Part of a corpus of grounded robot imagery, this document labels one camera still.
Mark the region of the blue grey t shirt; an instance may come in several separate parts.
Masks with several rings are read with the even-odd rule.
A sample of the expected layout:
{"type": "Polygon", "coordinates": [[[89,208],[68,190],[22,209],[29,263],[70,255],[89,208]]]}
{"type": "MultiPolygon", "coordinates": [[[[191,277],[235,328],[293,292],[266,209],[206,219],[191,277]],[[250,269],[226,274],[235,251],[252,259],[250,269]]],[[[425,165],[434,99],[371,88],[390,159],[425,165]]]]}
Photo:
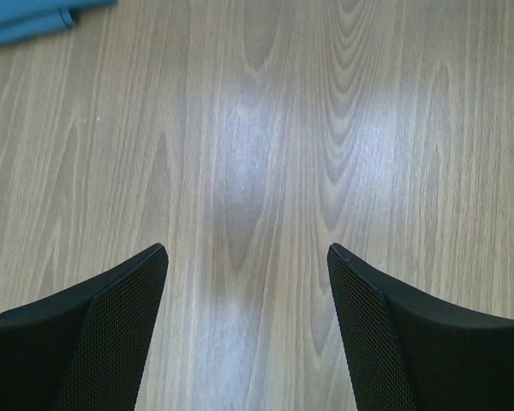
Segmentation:
{"type": "Polygon", "coordinates": [[[115,5],[111,0],[0,1],[0,46],[73,27],[77,14],[115,5]]]}

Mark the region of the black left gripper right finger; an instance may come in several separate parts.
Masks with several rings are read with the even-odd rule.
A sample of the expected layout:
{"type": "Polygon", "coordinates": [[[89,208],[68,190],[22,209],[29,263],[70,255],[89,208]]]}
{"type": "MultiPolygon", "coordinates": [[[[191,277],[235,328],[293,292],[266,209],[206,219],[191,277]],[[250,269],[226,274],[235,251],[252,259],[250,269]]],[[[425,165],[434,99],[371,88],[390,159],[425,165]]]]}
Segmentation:
{"type": "Polygon", "coordinates": [[[514,319],[427,294],[337,243],[327,267],[359,410],[514,410],[514,319]]]}

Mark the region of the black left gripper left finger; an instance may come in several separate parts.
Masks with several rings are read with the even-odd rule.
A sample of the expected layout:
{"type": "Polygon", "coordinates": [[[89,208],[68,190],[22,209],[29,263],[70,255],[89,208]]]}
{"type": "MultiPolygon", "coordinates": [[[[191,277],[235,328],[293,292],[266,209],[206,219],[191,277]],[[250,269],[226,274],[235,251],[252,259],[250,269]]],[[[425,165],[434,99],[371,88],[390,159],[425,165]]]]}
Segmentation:
{"type": "Polygon", "coordinates": [[[168,269],[157,243],[0,313],[0,410],[132,410],[168,269]]]}

